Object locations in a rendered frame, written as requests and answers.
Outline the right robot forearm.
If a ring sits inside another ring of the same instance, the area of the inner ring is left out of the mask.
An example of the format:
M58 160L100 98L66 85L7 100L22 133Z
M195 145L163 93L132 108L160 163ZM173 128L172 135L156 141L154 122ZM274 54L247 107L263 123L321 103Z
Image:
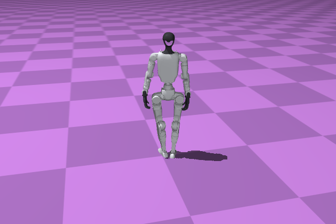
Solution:
M183 84L184 84L184 91L185 91L185 96L187 95L187 93L190 93L191 96L191 92L190 92L190 78L189 78L189 74L187 73L187 77L188 79L183 80Z

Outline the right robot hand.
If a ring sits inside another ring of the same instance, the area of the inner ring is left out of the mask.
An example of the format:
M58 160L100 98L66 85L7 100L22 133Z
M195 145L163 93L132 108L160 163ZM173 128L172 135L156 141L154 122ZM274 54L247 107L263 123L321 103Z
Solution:
M188 109L188 105L190 102L190 93L188 92L185 97L186 97L185 102L182 104L182 105L185 105L184 108L182 108L183 111Z

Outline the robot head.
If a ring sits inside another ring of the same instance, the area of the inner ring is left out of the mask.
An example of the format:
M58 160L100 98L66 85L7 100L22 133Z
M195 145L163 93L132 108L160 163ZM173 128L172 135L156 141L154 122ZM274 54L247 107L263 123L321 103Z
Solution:
M170 45L170 46L166 45L165 40L167 42L173 41L172 45ZM163 42L165 44L165 50L162 52L163 54L174 54L175 53L175 52L172 51L172 46L174 44L174 40L175 40L175 36L171 32L166 32L163 35Z

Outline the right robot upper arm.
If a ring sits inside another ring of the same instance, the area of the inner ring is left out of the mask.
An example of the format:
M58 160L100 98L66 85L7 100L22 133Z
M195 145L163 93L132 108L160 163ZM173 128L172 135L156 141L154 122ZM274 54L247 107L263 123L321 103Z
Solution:
M187 56L186 54L178 54L179 60L181 63L182 73L181 73L181 79L188 79L187 77L187 71L188 71L188 63L187 63Z

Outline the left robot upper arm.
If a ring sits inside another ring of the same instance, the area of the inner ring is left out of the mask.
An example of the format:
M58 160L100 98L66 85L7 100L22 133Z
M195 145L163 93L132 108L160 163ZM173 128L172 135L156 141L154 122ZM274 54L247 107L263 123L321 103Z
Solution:
M153 78L154 72L154 66L155 66L155 61L157 60L158 52L152 53L149 57L149 62L148 62L148 74L147 78Z

